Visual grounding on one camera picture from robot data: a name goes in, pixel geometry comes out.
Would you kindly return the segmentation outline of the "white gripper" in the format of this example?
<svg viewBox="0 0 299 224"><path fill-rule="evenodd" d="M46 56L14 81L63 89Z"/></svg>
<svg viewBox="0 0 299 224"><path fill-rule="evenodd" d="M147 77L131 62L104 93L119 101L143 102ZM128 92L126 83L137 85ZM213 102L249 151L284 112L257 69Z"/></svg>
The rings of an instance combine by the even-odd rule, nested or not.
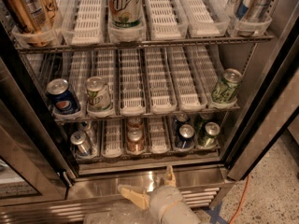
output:
<svg viewBox="0 0 299 224"><path fill-rule="evenodd" d="M118 192L137 207L143 210L149 208L153 217L162 217L169 207L183 201L183 196L176 187L177 180L171 165L166 167L160 185L150 195L142 187L122 184L118 185Z"/></svg>

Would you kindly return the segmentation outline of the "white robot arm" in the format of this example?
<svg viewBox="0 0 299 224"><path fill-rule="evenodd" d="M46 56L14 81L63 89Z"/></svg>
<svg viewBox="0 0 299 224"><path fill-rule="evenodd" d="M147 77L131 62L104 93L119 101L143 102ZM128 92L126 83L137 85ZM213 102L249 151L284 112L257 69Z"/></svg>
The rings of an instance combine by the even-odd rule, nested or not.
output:
<svg viewBox="0 0 299 224"><path fill-rule="evenodd" d="M145 188L131 185L118 185L119 194L135 206L148 210L158 224L200 224L201 220L186 204L177 188L173 167L168 165L164 182L150 194Z"/></svg>

